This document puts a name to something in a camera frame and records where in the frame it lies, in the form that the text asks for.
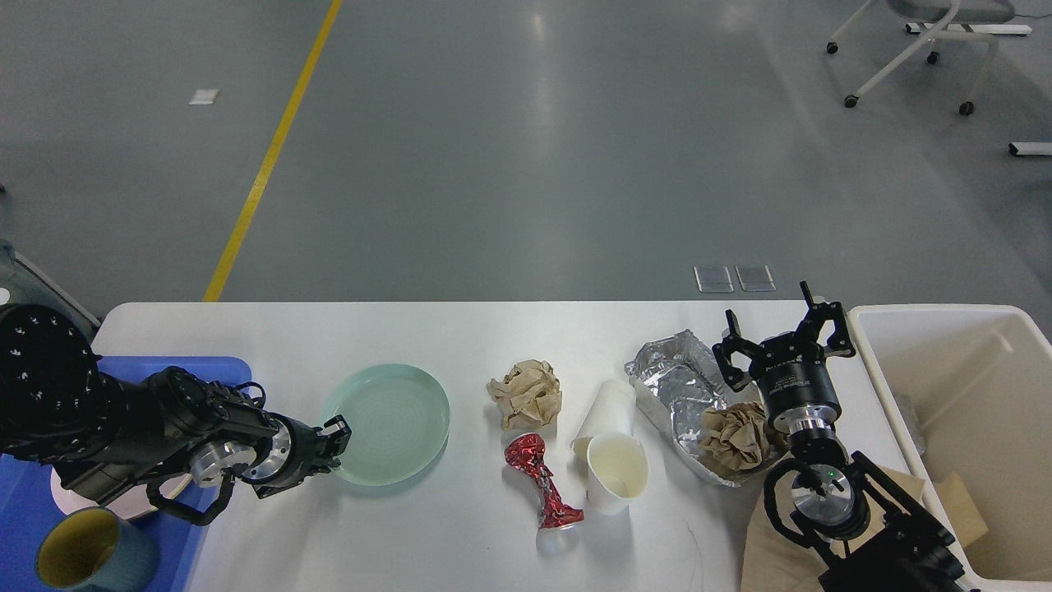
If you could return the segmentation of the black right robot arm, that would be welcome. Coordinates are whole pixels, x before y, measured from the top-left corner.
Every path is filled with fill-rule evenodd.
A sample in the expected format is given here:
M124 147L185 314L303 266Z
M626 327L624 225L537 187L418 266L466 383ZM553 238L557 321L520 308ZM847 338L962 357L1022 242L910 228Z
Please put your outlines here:
M765 424L789 456L765 477L764 510L775 532L825 563L825 591L958 591L963 566L949 529L861 452L848 453L835 423L842 407L830 358L853 358L844 308L801 284L805 315L790 332L760 342L728 329L713 346L722 379L758 387Z

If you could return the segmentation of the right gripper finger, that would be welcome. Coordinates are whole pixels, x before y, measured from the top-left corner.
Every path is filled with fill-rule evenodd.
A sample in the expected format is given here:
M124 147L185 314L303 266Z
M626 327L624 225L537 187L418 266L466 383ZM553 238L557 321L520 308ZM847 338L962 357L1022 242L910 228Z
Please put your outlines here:
M807 281L800 282L801 295L808 308L797 328L778 346L778 358L854 358L847 319L839 301L816 301Z
M733 392L741 392L749 382L753 381L753 371L756 368L761 372L765 370L765 348L741 336L739 320L731 308L725 311L725 318L727 320L726 334L722 336L719 344L713 345L713 358L717 361L717 367L725 385L730 387ZM749 360L746 368L736 366L734 363L736 355Z

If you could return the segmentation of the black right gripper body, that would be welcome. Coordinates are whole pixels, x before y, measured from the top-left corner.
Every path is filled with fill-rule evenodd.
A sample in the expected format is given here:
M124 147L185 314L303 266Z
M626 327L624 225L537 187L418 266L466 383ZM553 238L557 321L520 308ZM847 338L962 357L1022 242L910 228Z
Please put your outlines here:
M778 432L833 427L842 408L824 347L804 336L777 335L760 342L760 348L751 373L770 426Z

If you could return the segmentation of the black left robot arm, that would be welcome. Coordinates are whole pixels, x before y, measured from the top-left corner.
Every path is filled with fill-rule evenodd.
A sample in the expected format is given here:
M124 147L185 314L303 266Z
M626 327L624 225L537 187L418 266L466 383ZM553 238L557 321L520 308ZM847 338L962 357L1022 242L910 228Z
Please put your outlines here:
M267 411L248 383L177 366L113 377L74 322L40 304L4 304L1 345L2 452L50 465L101 506L144 486L155 509L205 527L237 481L274 496L339 468L352 438L341 415L311 427Z

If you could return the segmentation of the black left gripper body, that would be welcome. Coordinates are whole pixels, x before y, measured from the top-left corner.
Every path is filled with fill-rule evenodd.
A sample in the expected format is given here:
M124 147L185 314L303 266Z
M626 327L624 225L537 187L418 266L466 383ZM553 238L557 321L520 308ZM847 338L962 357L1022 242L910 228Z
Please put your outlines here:
M243 475L256 497L266 499L312 477L312 457L324 445L318 427L302 421L274 414L279 431L271 438L270 453Z

